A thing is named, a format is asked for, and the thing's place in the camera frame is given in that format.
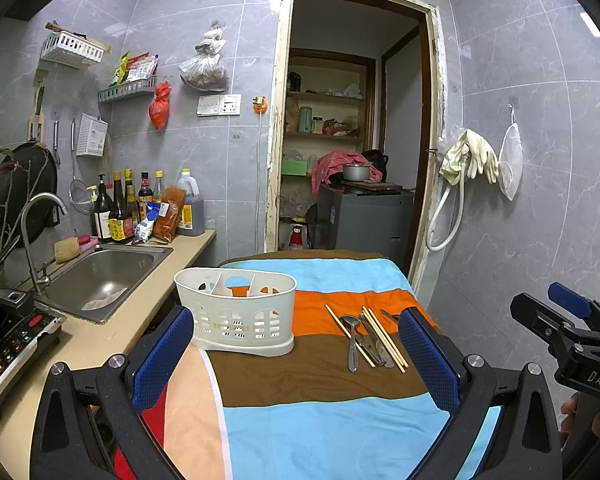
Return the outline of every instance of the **red plastic bag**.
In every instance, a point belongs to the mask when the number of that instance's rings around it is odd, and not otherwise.
[[[149,105],[149,118],[156,130],[163,130],[169,121],[169,83],[158,83],[155,86],[155,99]]]

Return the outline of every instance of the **brown stripe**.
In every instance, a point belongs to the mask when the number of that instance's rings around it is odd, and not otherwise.
[[[397,334],[392,334],[404,355]],[[371,368],[360,357],[356,373],[347,368],[349,340],[337,335],[296,337],[294,349],[280,357],[259,357],[235,352],[208,352],[226,408],[271,406],[318,400],[335,402],[382,397],[402,399],[427,391],[410,367]]]
[[[301,251],[277,251],[275,253],[254,254],[253,256],[242,256],[240,258],[231,258],[225,260],[218,267],[225,264],[235,262],[243,262],[245,260],[310,260],[312,258],[320,258],[321,260],[375,260],[381,258],[386,260],[387,257],[381,253],[357,253],[348,249],[304,249]]]
[[[193,345],[169,379],[163,447],[184,478],[225,480],[216,398],[200,350]]]

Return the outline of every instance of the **kitchen counter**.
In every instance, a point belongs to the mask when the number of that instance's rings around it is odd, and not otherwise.
[[[69,368],[101,366],[113,354],[127,354],[174,288],[173,276],[189,267],[216,235],[213,229],[196,237],[177,236],[173,252],[133,291],[105,324],[67,314],[60,344],[48,348],[5,400],[0,421],[0,462],[14,480],[29,479],[29,455],[40,395],[52,364]]]

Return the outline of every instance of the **sponge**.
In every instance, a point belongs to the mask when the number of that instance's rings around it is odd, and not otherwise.
[[[56,242],[54,245],[54,253],[56,254],[57,264],[68,262],[69,260],[73,260],[77,256],[80,256],[78,238],[66,238],[65,240]]]

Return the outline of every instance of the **faucet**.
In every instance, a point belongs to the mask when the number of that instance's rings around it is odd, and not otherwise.
[[[36,291],[36,294],[42,294],[43,287],[46,287],[50,282],[50,279],[46,275],[46,272],[44,273],[45,275],[41,279],[38,279],[38,273],[36,271],[36,267],[33,265],[33,259],[31,257],[29,234],[27,233],[27,214],[29,213],[29,209],[31,209],[31,207],[40,200],[51,200],[51,202],[55,202],[60,206],[60,211],[62,211],[62,214],[66,215],[66,206],[64,205],[62,199],[59,196],[54,195],[53,193],[48,193],[46,191],[32,196],[31,199],[25,204],[24,208],[22,209],[22,216],[20,217],[20,230],[22,231],[24,253],[27,256],[27,263],[29,264],[31,282],[33,283],[33,289]]]

